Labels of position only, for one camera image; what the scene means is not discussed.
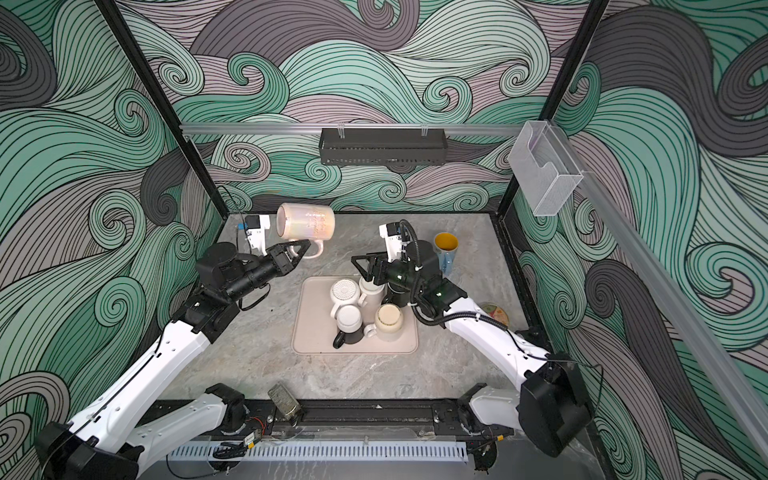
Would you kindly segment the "tall white mug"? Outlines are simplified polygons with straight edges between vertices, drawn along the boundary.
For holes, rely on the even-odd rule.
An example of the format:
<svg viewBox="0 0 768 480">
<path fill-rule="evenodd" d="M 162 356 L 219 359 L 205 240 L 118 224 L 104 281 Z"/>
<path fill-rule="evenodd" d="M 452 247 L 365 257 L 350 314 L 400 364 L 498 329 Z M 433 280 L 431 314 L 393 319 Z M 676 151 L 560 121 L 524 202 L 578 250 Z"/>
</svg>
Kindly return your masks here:
<svg viewBox="0 0 768 480">
<path fill-rule="evenodd" d="M 358 287 L 360 295 L 357 303 L 362 312 L 363 319 L 368 319 L 381 306 L 382 300 L 387 293 L 387 285 L 376 285 L 372 281 L 360 278 L 358 280 Z"/>
</svg>

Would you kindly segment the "pink silicone tray mat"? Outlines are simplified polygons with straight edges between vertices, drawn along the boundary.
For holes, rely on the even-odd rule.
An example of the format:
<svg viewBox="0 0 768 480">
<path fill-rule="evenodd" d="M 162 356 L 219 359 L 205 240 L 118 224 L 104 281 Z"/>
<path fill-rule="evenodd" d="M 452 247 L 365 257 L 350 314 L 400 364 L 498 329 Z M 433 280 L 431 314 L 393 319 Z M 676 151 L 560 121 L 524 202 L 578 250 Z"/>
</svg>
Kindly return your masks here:
<svg viewBox="0 0 768 480">
<path fill-rule="evenodd" d="M 373 335 L 353 345 L 334 349 L 332 341 L 337 335 L 336 320 L 331 316 L 333 302 L 331 290 L 343 276 L 310 277 L 302 284 L 299 308 L 292 337 L 293 350 L 302 355 L 399 355 L 415 353 L 418 346 L 416 321 L 411 313 L 404 313 L 401 336 L 385 341 Z"/>
</svg>

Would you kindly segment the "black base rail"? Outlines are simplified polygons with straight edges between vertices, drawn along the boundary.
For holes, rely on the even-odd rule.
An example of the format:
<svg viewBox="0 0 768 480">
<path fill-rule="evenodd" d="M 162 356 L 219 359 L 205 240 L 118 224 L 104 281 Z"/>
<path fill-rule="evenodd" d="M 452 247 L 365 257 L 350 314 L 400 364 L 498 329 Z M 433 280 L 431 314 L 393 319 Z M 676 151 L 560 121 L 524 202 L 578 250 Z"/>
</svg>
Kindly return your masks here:
<svg viewBox="0 0 768 480">
<path fill-rule="evenodd" d="M 531 438 L 568 442 L 592 421 L 590 408 L 568 399 L 541 402 L 524 395 L 518 406 L 506 407 L 517 426 L 483 421 L 467 401 L 437 399 L 302 400 L 300 427 L 410 427 L 438 436 L 508 435 L 515 430 Z"/>
</svg>

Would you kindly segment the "colourful round tin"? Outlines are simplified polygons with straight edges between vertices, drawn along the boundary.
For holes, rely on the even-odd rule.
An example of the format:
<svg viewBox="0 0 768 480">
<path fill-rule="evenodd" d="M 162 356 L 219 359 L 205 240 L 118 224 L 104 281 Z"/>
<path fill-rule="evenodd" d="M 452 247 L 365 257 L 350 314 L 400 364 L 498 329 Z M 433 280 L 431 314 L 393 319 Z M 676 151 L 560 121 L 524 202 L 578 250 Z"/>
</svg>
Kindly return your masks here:
<svg viewBox="0 0 768 480">
<path fill-rule="evenodd" d="M 504 309 L 493 303 L 482 303 L 481 319 L 497 328 L 508 329 L 510 325 L 509 317 Z"/>
</svg>

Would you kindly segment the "black mug white base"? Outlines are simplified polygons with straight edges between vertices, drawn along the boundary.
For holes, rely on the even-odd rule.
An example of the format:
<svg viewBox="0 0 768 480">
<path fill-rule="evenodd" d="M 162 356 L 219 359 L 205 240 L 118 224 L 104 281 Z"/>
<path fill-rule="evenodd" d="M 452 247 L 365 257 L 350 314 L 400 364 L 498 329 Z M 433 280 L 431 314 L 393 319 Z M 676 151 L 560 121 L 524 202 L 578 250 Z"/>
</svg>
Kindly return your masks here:
<svg viewBox="0 0 768 480">
<path fill-rule="evenodd" d="M 356 305 L 344 305 L 337 309 L 335 316 L 337 334 L 332 342 L 334 349 L 359 343 L 364 337 L 361 310 Z"/>
</svg>

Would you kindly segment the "pink iridescent mug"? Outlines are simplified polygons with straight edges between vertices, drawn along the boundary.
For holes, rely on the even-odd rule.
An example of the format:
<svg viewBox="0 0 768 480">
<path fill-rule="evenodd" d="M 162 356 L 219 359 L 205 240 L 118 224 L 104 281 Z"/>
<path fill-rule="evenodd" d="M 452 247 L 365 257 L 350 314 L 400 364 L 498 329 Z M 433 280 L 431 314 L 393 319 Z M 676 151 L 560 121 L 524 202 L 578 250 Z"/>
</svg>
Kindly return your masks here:
<svg viewBox="0 0 768 480">
<path fill-rule="evenodd" d="M 317 252 L 309 259 L 318 258 L 324 251 L 324 242 L 333 237 L 335 213 L 329 206 L 283 203 L 276 214 L 276 232 L 283 240 L 310 240 Z"/>
</svg>

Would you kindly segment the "clear acrylic wall holder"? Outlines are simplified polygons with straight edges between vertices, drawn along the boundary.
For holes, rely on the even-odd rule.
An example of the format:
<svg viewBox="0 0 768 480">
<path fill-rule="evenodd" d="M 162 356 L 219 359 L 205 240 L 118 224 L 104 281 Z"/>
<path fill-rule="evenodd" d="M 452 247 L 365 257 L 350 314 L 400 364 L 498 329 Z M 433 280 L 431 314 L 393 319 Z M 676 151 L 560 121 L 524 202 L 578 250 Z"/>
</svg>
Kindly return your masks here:
<svg viewBox="0 0 768 480">
<path fill-rule="evenodd" d="M 507 159 L 536 217 L 557 216 L 583 179 L 564 130 L 548 121 L 526 122 Z"/>
</svg>

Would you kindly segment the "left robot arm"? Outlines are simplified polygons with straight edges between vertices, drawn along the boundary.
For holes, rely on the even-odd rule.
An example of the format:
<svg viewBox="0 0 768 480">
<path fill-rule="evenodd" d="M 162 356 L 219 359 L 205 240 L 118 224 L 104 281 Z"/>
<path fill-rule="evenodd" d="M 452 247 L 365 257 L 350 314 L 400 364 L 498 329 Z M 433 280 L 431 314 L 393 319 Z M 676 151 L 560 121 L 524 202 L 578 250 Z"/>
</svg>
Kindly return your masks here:
<svg viewBox="0 0 768 480">
<path fill-rule="evenodd" d="M 42 478 L 136 479 L 202 433 L 241 433 L 245 397 L 222 383 L 146 425 L 139 422 L 170 382 L 223 334 L 240 313 L 240 300 L 292 272 L 310 245 L 278 243 L 261 256 L 241 253 L 229 242 L 209 247 L 196 263 L 198 286 L 154 344 L 90 405 L 37 435 Z"/>
</svg>

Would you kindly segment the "white ribbed-bottom mug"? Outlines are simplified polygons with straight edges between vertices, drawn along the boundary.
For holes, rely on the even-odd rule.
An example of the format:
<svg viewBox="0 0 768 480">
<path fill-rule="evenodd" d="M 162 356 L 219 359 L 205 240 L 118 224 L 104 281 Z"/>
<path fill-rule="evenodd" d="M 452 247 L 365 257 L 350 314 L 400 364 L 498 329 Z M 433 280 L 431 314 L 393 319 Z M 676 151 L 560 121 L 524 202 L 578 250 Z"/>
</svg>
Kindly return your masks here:
<svg viewBox="0 0 768 480">
<path fill-rule="evenodd" d="M 330 289 L 330 299 L 332 308 L 330 315 L 336 318 L 338 311 L 348 305 L 358 305 L 360 298 L 360 288 L 357 281 L 349 278 L 342 278 L 336 281 Z"/>
</svg>

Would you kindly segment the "cream speckled mug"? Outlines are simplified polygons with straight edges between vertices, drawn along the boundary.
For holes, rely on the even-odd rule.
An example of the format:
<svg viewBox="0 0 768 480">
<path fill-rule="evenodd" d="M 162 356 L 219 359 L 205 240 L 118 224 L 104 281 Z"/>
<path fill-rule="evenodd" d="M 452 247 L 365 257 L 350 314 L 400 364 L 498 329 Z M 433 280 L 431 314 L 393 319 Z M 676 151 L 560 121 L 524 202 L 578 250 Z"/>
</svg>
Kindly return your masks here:
<svg viewBox="0 0 768 480">
<path fill-rule="evenodd" d="M 374 322 L 364 328 L 366 338 L 378 338 L 384 342 L 394 342 L 400 338 L 404 329 L 404 315 L 395 304 L 382 304 L 376 311 Z"/>
</svg>

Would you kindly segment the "black glossy mug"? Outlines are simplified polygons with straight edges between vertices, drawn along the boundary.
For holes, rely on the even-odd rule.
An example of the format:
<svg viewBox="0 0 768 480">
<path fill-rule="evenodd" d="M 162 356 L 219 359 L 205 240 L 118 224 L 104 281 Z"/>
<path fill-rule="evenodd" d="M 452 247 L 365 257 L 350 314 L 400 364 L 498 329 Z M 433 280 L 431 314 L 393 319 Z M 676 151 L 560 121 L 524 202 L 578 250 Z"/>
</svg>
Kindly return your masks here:
<svg viewBox="0 0 768 480">
<path fill-rule="evenodd" d="M 387 287 L 387 292 L 383 297 L 383 304 L 393 304 L 399 308 L 407 307 L 411 301 L 411 294 L 408 290 L 400 290 L 393 286 Z"/>
</svg>

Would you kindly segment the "small metal device front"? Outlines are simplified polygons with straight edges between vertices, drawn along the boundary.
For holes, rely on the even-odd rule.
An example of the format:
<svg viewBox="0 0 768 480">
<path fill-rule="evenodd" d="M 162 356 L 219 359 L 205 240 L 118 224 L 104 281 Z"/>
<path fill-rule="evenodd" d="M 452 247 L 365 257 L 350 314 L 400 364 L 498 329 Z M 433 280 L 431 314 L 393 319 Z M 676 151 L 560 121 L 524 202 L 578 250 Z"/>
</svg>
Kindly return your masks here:
<svg viewBox="0 0 768 480">
<path fill-rule="evenodd" d="M 287 421 L 293 421 L 300 416 L 302 412 L 300 403 L 283 384 L 273 385 L 268 390 L 268 396 Z"/>
</svg>

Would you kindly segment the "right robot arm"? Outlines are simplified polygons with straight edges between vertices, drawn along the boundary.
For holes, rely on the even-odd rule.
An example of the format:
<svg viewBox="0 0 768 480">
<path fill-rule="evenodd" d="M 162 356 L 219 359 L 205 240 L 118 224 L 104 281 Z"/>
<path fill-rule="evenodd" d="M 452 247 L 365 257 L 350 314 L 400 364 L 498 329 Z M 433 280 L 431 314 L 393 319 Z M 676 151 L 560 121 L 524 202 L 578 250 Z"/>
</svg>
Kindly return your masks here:
<svg viewBox="0 0 768 480">
<path fill-rule="evenodd" d="M 441 326 L 463 338 L 512 383 L 512 391 L 482 387 L 468 405 L 481 425 L 522 431 L 539 451 L 557 457 L 592 421 L 594 403 L 578 362 L 538 347 L 490 317 L 446 278 L 425 241 L 411 241 L 392 257 L 354 255 L 366 281 L 404 294 L 406 307 L 425 326 Z"/>
</svg>

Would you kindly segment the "blue mug yellow inside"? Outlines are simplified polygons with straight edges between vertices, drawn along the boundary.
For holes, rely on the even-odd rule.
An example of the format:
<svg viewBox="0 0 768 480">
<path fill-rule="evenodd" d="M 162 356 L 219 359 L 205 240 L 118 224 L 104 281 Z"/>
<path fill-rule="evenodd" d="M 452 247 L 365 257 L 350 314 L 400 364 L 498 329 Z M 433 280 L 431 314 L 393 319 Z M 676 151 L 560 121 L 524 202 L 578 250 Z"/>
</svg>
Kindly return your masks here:
<svg viewBox="0 0 768 480">
<path fill-rule="evenodd" d="M 438 256 L 440 270 L 444 276 L 449 276 L 459 248 L 459 240 L 451 233 L 441 232 L 434 237 L 433 244 Z"/>
</svg>

